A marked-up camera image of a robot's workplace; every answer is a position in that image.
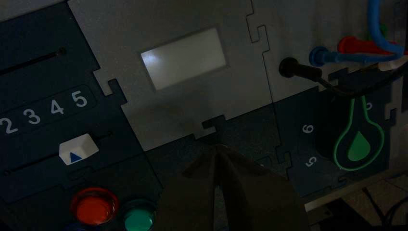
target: blue triangle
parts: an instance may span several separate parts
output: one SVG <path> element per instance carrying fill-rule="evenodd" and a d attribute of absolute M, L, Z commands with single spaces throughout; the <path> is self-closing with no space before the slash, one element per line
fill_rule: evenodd
<path fill-rule="evenodd" d="M 76 155 L 75 153 L 69 153 L 71 156 L 71 163 L 76 162 L 78 160 L 82 160 L 82 158 L 78 155 Z"/>

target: blue cable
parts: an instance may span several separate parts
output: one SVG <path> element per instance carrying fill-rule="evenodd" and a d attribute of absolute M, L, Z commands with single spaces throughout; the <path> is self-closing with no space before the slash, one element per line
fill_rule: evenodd
<path fill-rule="evenodd" d="M 404 55 L 405 48 L 389 43 L 380 30 L 380 0 L 369 0 L 368 4 L 368 26 L 371 37 L 375 44 L 385 51 L 394 53 L 387 56 L 371 56 L 365 54 L 342 54 L 329 51 L 325 47 L 314 48 L 309 55 L 310 64 L 313 66 L 323 66 L 326 63 L 340 62 L 356 62 L 356 63 L 371 63 L 371 62 L 388 62 L 401 58 Z"/>

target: number 3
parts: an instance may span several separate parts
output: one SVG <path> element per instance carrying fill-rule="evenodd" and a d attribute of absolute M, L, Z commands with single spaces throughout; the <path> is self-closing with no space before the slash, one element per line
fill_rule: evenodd
<path fill-rule="evenodd" d="M 78 106 L 78 107 L 85 107 L 86 105 L 87 105 L 87 99 L 85 99 L 85 97 L 83 97 L 83 96 L 76 96 L 76 95 L 78 95 L 78 94 L 80 94 L 81 93 L 81 91 L 75 91 L 74 93 L 72 93 L 71 95 L 72 95 L 72 99 L 74 100 L 74 102 L 78 102 L 78 100 L 82 100 L 82 103 L 77 103 L 76 105 Z"/>
<path fill-rule="evenodd" d="M 23 114 L 24 114 L 25 116 L 27 115 L 27 113 L 30 113 L 30 115 L 28 116 L 28 118 L 35 118 L 35 119 L 36 119 L 35 121 L 29 120 L 28 122 L 29 122 L 30 124 L 39 124 L 39 123 L 40 123 L 41 118 L 40 118 L 38 115 L 36 115 L 36 113 L 35 113 L 32 109 L 27 109 L 27 110 L 23 111 Z"/>

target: number 2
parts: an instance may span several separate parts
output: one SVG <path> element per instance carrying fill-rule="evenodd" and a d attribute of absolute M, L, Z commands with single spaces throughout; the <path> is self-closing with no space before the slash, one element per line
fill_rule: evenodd
<path fill-rule="evenodd" d="M 307 166 L 307 167 L 312 167 L 312 165 L 314 165 L 316 162 L 317 162 L 317 158 L 316 157 L 311 157 L 310 159 L 309 159 L 309 162 L 308 163 L 305 163 L 305 165 Z"/>
<path fill-rule="evenodd" d="M 87 105 L 87 99 L 85 99 L 85 97 L 83 97 L 83 96 L 76 96 L 76 95 L 78 95 L 78 94 L 80 94 L 81 93 L 81 91 L 75 91 L 75 92 L 73 92 L 71 95 L 72 95 L 72 99 L 74 100 L 74 102 L 78 102 L 78 100 L 82 100 L 82 103 L 76 103 L 76 106 L 77 107 L 85 107 L 86 105 Z"/>
<path fill-rule="evenodd" d="M 9 119 L 7 119 L 7 118 L 1 118 L 1 119 L 0 119 L 0 126 L 3 125 L 3 122 L 6 122 L 6 123 L 7 123 L 7 126 L 6 126 L 6 134 L 12 134 L 12 133 L 18 131 L 18 128 L 12 129 L 12 122 L 11 122 L 11 120 L 9 120 Z"/>
<path fill-rule="evenodd" d="M 34 119 L 36 119 L 35 121 L 29 120 L 28 122 L 29 122 L 30 124 L 39 124 L 39 123 L 40 123 L 41 118 L 40 118 L 38 115 L 36 115 L 36 113 L 35 113 L 32 109 L 27 109 L 27 110 L 23 111 L 23 114 L 24 114 L 25 116 L 27 115 L 27 113 L 30 113 L 30 115 L 28 116 L 28 118 L 34 118 Z"/>
<path fill-rule="evenodd" d="M 55 100 L 52 100 L 51 101 L 51 114 L 55 114 L 55 113 L 58 113 L 58 112 L 63 115 L 64 114 L 64 109 L 61 108 Z"/>

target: green button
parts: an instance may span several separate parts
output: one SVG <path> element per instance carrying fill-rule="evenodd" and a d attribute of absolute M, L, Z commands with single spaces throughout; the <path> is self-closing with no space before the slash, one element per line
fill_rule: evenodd
<path fill-rule="evenodd" d="M 371 146 L 369 142 L 363 134 L 358 131 L 356 137 L 354 137 L 353 142 L 348 148 L 347 156 L 351 161 L 359 161 L 364 159 L 370 153 L 370 150 Z"/>
<path fill-rule="evenodd" d="M 125 217 L 127 231 L 149 231 L 153 226 L 153 214 L 145 209 L 135 208 Z"/>

